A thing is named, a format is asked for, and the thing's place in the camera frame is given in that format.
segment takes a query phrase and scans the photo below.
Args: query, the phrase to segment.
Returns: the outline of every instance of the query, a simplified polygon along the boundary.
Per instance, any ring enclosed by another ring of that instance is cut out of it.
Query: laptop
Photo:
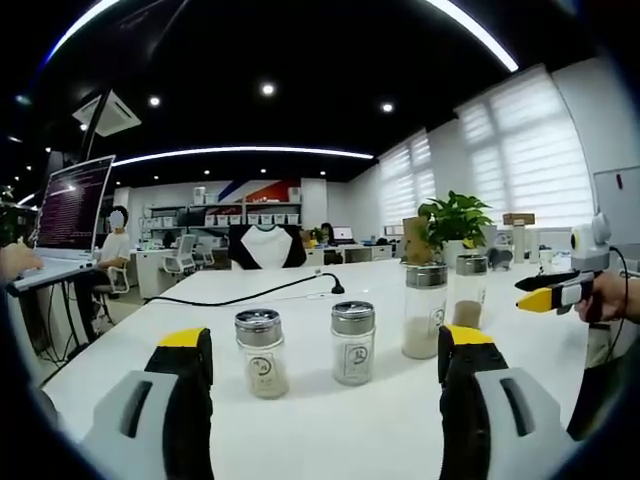
[[[355,243],[351,227],[333,227],[333,238],[336,245],[349,245]]]
[[[95,267],[98,214],[114,158],[98,158],[49,176],[34,232],[34,250],[44,268],[22,272],[8,285],[10,291],[21,293]]]

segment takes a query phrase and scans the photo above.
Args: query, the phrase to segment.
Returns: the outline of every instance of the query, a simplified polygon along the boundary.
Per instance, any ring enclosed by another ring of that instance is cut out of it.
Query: glass jar
[[[258,398],[289,391],[283,358],[284,336],[275,310],[245,310],[236,315],[236,340],[245,357],[249,390]]]
[[[438,353],[438,332],[447,305],[447,265],[407,265],[402,353],[431,358]]]
[[[373,375],[375,311],[367,302],[341,302],[331,310],[333,378],[362,385]]]
[[[454,325],[480,328],[487,288],[487,257],[460,255],[456,260]]]

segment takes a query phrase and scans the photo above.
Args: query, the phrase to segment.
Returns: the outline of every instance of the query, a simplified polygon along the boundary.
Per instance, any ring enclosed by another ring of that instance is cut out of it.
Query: black ceiling
[[[424,0],[190,0],[153,50],[153,28],[158,22],[164,27],[181,2],[162,0],[155,13],[129,22],[124,48],[108,41],[115,28],[122,33],[114,22],[152,2],[121,2],[72,38],[43,70],[46,53],[91,3],[23,1],[12,7],[24,34],[13,40],[20,48],[9,53],[12,78],[2,98],[9,115],[2,133],[23,143],[0,140],[0,184],[15,185],[21,198],[40,185],[45,147],[79,152],[83,133],[71,113],[106,83],[142,125],[96,137],[93,157],[233,145],[378,155],[422,127],[430,130],[453,118],[457,105],[509,76],[482,44]],[[511,53],[520,70],[538,63],[554,70],[594,54],[581,26],[551,1],[455,3]],[[34,19],[36,8],[42,14]],[[147,18],[152,15],[155,24]],[[263,81],[276,85],[273,97],[259,94]],[[19,93],[29,94],[33,105],[17,104]],[[159,108],[147,104],[152,94],[161,98]],[[395,104],[392,114],[380,110],[384,101]],[[328,180],[348,181],[370,164],[283,153],[216,154],[120,167],[113,181],[140,186],[318,177],[322,170]],[[260,174],[261,168],[267,173]],[[207,177],[205,169],[211,171]]]

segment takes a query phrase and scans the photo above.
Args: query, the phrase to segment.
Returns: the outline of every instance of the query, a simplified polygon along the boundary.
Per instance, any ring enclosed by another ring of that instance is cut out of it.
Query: laptop screen
[[[353,240],[351,227],[334,227],[333,236],[336,240]]]
[[[93,250],[98,212],[114,158],[91,160],[49,176],[38,215],[37,247]]]

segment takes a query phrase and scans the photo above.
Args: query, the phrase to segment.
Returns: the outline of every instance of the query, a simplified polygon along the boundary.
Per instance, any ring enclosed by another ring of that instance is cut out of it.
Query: window blind
[[[553,81],[536,68],[459,110],[476,195],[506,212],[535,213],[540,228],[589,222],[593,198],[575,125]]]
[[[426,131],[409,137],[380,158],[380,211],[384,231],[414,217],[418,205],[435,197],[431,150]]]

